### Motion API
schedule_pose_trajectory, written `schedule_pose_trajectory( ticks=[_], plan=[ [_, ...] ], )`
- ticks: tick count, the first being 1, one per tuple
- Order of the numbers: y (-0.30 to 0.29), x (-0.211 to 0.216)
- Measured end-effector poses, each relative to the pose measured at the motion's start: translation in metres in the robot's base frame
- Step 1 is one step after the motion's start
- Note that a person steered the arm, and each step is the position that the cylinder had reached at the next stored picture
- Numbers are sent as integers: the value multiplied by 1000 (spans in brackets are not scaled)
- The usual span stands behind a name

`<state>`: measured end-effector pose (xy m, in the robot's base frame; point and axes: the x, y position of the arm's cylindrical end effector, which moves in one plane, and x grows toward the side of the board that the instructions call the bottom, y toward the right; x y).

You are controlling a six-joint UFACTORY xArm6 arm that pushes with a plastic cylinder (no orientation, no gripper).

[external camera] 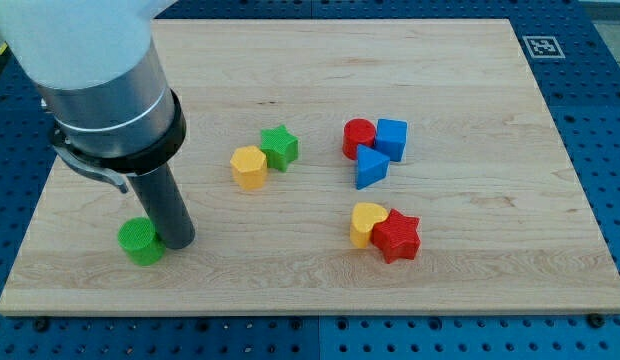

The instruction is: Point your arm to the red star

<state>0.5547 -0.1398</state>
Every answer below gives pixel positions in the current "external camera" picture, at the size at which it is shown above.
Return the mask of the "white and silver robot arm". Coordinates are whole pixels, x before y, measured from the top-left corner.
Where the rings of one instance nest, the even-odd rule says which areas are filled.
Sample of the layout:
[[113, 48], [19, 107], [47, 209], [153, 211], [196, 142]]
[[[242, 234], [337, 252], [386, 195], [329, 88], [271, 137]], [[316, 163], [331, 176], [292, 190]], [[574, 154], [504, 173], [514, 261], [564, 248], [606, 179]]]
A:
[[0, 33], [55, 118], [50, 135], [75, 172], [127, 190], [185, 137], [151, 22], [175, 0], [0, 0]]

